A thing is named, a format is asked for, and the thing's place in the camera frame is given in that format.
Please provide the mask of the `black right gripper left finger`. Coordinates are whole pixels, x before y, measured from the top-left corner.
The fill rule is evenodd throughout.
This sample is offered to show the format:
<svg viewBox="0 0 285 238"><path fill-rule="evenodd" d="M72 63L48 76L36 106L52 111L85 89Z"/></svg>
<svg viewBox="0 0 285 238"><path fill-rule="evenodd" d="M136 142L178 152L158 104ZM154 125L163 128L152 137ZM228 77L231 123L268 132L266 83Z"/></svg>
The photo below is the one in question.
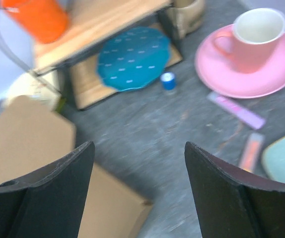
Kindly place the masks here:
<svg viewBox="0 0 285 238"><path fill-rule="evenodd" d="M0 238L75 238L85 207L95 145L0 185Z"/></svg>

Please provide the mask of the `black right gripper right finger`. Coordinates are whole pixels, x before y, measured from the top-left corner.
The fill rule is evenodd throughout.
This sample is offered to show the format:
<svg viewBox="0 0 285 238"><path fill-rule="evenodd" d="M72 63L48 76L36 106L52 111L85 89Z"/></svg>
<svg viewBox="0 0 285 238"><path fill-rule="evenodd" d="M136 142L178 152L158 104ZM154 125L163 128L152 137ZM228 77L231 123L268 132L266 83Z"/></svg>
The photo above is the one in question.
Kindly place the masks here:
<svg viewBox="0 0 285 238"><path fill-rule="evenodd" d="M285 183L215 157L192 142L185 163L204 238L285 238Z"/></svg>

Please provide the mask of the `brown cardboard box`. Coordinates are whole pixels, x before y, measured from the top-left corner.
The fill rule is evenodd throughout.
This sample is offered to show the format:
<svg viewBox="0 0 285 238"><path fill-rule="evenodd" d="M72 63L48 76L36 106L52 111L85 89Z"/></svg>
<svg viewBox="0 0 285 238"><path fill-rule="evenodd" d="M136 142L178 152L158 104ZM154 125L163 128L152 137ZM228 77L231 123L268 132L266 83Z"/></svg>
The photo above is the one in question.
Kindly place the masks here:
<svg viewBox="0 0 285 238"><path fill-rule="evenodd" d="M19 96L0 114L0 185L76 149L76 128L40 102ZM152 202L93 162L77 238L135 238Z"/></svg>

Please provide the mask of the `blue small bottle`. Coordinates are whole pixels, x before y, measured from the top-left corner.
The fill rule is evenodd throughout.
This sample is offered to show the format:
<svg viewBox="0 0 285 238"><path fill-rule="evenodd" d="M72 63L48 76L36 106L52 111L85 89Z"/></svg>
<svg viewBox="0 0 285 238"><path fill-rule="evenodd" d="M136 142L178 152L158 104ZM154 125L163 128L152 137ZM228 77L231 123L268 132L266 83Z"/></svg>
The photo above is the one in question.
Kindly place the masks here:
<svg viewBox="0 0 285 238"><path fill-rule="evenodd" d="M168 95L172 95L176 92L176 80L173 72L165 72L160 76L160 81L164 91Z"/></svg>

